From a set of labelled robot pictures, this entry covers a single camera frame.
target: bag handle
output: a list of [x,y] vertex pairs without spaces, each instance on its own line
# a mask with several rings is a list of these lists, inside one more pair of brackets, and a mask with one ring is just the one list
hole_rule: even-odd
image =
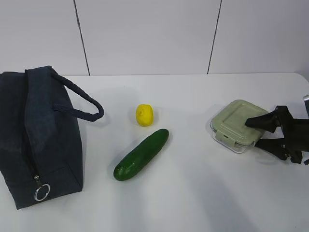
[[58,75],[58,73],[56,73],[54,70],[52,70],[52,71],[53,71],[52,77],[54,79],[61,82],[63,85],[65,85],[70,90],[72,90],[73,92],[75,92],[76,94],[78,94],[79,96],[84,98],[86,101],[94,104],[98,109],[98,113],[91,114],[91,113],[86,113],[86,112],[83,112],[83,111],[80,111],[80,110],[77,110],[77,109],[74,109],[74,108],[69,108],[69,107],[66,107],[64,105],[53,104],[55,111],[64,112],[64,113],[70,114],[74,117],[78,117],[78,118],[81,118],[83,120],[87,120],[87,121],[90,121],[90,122],[94,122],[94,121],[96,121],[99,118],[102,118],[104,116],[104,109],[100,105],[100,103],[98,103],[96,100],[91,98],[88,94],[86,94],[81,88],[79,88],[77,85],[75,85],[72,81],[64,78],[63,76]]

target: white wall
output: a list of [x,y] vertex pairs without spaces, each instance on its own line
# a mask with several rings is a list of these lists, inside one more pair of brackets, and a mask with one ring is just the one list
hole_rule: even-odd
[[73,0],[1,0],[0,73],[45,65],[88,74]]
[[220,0],[77,0],[90,73],[206,73]]
[[[91,74],[206,73],[220,0],[76,0]],[[309,0],[223,0],[210,73],[309,79]],[[0,1],[0,73],[87,75],[73,0]]]
[[309,78],[309,0],[223,0],[210,73]]

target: zipper pull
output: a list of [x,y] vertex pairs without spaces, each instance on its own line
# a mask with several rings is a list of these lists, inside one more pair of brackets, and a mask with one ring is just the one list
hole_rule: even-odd
[[35,179],[35,181],[37,182],[38,187],[42,187],[42,186],[43,186],[42,183],[41,183],[41,181],[40,181],[40,177],[39,177],[38,175],[36,175],[36,176],[34,177],[34,179]]

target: panel seam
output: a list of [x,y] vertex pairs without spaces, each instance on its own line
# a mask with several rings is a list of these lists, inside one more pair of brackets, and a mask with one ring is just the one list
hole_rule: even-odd
[[215,30],[214,30],[213,41],[212,41],[212,46],[211,46],[211,56],[210,56],[210,58],[209,58],[209,64],[208,64],[208,68],[207,68],[207,74],[209,74],[209,69],[210,69],[210,67],[211,67],[211,58],[212,58],[212,52],[213,52],[214,42],[215,42],[215,39],[216,39],[216,34],[217,34],[217,29],[218,29],[218,23],[219,23],[219,17],[220,17],[221,6],[222,6],[222,0],[220,1],[219,12],[218,12],[218,18],[217,18],[217,23],[216,23],[216,28],[215,28]]
[[81,28],[81,24],[80,24],[79,17],[78,17],[76,2],[75,2],[75,0],[73,0],[73,2],[74,2],[75,15],[76,15],[77,25],[78,25],[78,29],[79,29],[79,34],[80,34],[81,40],[82,40],[84,57],[85,57],[85,60],[86,60],[88,75],[90,76],[90,70],[89,70],[88,59],[87,59],[87,54],[86,54],[86,49],[85,49],[85,44],[84,44],[84,39],[83,39],[83,34],[82,34],[82,28]]

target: food container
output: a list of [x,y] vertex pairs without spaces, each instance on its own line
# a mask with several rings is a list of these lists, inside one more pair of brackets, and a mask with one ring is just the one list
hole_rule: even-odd
[[263,136],[264,130],[245,126],[248,118],[268,112],[250,102],[235,100],[211,121],[213,138],[236,153],[243,153]]

